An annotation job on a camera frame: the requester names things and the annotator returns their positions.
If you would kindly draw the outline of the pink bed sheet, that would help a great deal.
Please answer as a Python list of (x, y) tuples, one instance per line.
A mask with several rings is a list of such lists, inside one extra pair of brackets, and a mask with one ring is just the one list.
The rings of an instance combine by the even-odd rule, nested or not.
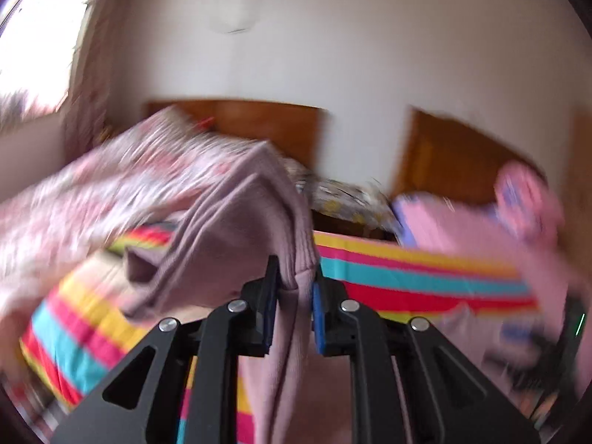
[(569, 291), (587, 296), (589, 282), (555, 248), (522, 242), (493, 212), (427, 194), (401, 195), (391, 204), (402, 246), (514, 267), (536, 296), (547, 334), (557, 337)]

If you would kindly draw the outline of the mauve sweatpants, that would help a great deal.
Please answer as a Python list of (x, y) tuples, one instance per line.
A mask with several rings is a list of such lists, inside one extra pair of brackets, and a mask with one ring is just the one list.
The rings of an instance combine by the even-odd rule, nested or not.
[(319, 254), (311, 213), (269, 144), (255, 145), (195, 201), (164, 252), (128, 252), (134, 292), (122, 312), (143, 321), (186, 306), (217, 308), (262, 277), (270, 257), (280, 270), (271, 353), (242, 362), (255, 439), (342, 441), (347, 366), (313, 351)]

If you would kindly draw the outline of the floral patterned quilt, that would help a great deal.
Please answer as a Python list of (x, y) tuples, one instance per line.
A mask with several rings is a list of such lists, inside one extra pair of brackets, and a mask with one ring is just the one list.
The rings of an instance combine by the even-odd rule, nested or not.
[(1, 205), (1, 312), (44, 297), (127, 229), (191, 205), (257, 140), (200, 130), (172, 105)]

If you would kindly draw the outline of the left bed wooden headboard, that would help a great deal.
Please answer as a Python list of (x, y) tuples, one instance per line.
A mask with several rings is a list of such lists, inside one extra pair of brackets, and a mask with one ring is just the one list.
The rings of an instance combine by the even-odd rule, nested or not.
[(314, 169), (318, 161), (326, 112), (293, 103), (235, 98), (151, 100), (141, 115), (148, 117), (175, 105), (190, 117), (214, 119), (213, 130), (232, 137), (268, 140), (285, 157)]

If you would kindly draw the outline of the window with bars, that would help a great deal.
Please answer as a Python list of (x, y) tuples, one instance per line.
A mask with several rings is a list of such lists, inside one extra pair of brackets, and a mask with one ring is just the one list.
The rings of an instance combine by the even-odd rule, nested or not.
[(68, 93), (91, 0), (17, 0), (1, 26), (1, 111), (54, 112)]

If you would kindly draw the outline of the floral red curtain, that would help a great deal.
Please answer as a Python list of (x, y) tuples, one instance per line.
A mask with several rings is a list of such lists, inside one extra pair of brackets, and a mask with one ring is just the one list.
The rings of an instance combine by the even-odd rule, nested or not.
[(112, 70), (130, 0), (93, 0), (75, 51), (62, 116), (63, 153), (72, 162), (105, 133)]

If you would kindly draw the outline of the rolled pink floral quilt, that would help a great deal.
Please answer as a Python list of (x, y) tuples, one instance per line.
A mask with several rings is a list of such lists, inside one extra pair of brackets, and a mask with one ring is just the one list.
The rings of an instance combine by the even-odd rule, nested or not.
[(532, 167), (508, 162), (500, 169), (494, 189), (498, 217), (512, 235), (532, 246), (556, 246), (565, 222), (563, 207)]

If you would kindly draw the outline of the nightstand with floral cover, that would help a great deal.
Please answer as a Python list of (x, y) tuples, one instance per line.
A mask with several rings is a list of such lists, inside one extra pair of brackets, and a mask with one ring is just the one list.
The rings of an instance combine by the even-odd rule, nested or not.
[(284, 165), (308, 202), (316, 231), (395, 241), (395, 216), (379, 189), (321, 178), (291, 158)]

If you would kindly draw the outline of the rainbow striped blanket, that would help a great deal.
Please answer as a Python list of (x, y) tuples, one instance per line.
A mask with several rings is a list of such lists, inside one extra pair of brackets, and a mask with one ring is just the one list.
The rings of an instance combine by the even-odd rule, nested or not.
[(503, 263), (316, 233), (294, 326), (276, 252), (190, 323), (124, 318), (81, 267), (21, 348), (66, 405), (54, 443), (536, 443), (530, 421), (434, 319), (533, 310)]

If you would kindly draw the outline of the right bed wooden headboard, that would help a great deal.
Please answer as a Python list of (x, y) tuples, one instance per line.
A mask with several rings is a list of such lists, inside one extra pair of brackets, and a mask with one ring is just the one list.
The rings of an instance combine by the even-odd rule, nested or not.
[(498, 172), (512, 161), (545, 176), (534, 161), (500, 140), (451, 117), (414, 107), (389, 196), (427, 192), (468, 205), (491, 204), (496, 200)]

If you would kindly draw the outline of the bed wooden headboard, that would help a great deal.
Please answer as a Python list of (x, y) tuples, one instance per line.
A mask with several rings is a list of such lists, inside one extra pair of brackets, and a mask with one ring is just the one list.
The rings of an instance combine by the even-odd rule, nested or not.
[(326, 112), (293, 103), (235, 98), (151, 100), (141, 115), (148, 117), (175, 105), (190, 117), (214, 119), (213, 130), (232, 137), (268, 140), (285, 157), (314, 169), (318, 161)]
[(512, 161), (545, 176), (534, 161), (500, 140), (451, 117), (414, 107), (389, 196), (427, 192), (468, 205), (491, 204), (496, 200), (498, 172)]

